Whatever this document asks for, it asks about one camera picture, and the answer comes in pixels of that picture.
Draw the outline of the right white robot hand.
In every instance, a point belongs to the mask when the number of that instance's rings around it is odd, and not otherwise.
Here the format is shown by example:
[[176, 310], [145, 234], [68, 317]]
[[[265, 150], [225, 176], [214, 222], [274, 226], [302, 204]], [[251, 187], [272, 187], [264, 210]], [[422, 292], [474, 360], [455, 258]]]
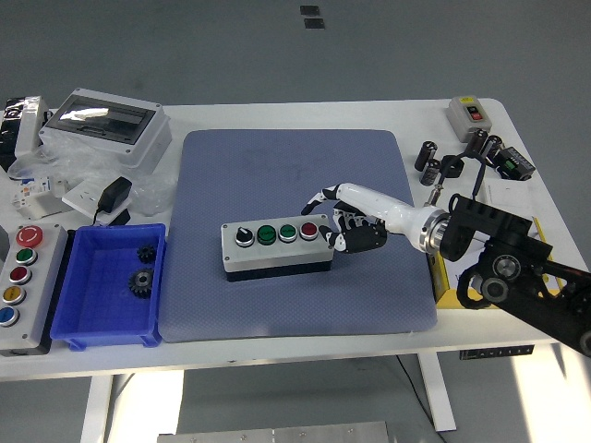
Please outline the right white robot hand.
[[434, 206], [414, 208], [378, 191], [343, 183], [321, 189], [302, 209], [308, 215], [326, 200], [335, 200], [334, 231], [320, 233], [334, 250], [353, 254], [385, 245], [388, 235], [402, 234], [415, 249], [433, 254], [440, 248], [449, 215]]

